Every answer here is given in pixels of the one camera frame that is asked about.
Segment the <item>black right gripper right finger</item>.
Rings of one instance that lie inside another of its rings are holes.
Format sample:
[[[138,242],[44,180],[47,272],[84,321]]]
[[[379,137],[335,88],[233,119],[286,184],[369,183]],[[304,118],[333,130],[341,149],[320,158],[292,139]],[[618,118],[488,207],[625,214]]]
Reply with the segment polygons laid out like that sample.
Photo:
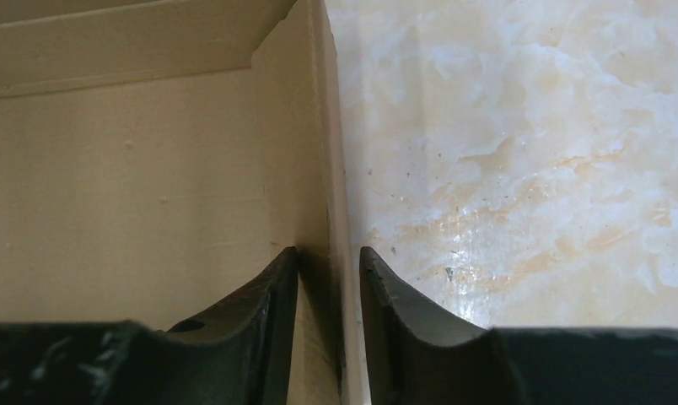
[[[374,404],[678,404],[678,329],[481,328],[360,251]]]

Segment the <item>large cardboard box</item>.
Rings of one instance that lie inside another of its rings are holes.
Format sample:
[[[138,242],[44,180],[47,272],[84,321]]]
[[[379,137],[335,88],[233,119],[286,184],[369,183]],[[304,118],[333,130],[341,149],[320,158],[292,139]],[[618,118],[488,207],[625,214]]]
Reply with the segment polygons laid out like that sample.
[[[0,323],[204,311],[299,254],[284,404],[342,404],[322,1],[0,1]]]

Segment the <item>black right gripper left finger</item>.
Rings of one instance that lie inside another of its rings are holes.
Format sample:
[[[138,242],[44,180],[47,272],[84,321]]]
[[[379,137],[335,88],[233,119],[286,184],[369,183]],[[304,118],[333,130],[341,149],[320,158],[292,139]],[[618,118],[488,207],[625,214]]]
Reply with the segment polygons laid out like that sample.
[[[288,247],[167,331],[136,321],[0,323],[0,404],[284,404],[298,272]]]

